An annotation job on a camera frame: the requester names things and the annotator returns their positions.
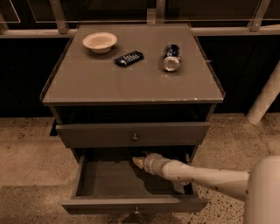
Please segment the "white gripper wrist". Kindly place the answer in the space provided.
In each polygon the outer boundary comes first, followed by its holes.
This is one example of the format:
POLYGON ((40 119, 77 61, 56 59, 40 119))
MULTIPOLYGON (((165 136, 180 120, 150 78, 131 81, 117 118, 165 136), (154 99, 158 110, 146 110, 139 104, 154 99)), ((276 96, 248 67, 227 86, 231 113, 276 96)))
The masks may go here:
POLYGON ((166 177, 168 174, 168 164, 171 162, 169 158, 163 157, 157 153, 151 153, 146 157, 133 157, 133 163, 140 169, 152 175, 166 177))

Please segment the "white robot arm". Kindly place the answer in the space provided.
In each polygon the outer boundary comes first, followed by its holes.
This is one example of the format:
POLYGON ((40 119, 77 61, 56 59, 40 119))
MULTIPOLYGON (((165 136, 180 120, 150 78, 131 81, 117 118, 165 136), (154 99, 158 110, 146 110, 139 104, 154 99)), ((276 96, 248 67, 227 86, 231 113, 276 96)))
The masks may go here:
POLYGON ((133 157, 133 163, 151 175, 171 182, 195 182, 245 202, 243 224, 280 224, 280 156, 271 155, 251 171, 194 167, 149 153, 133 157))

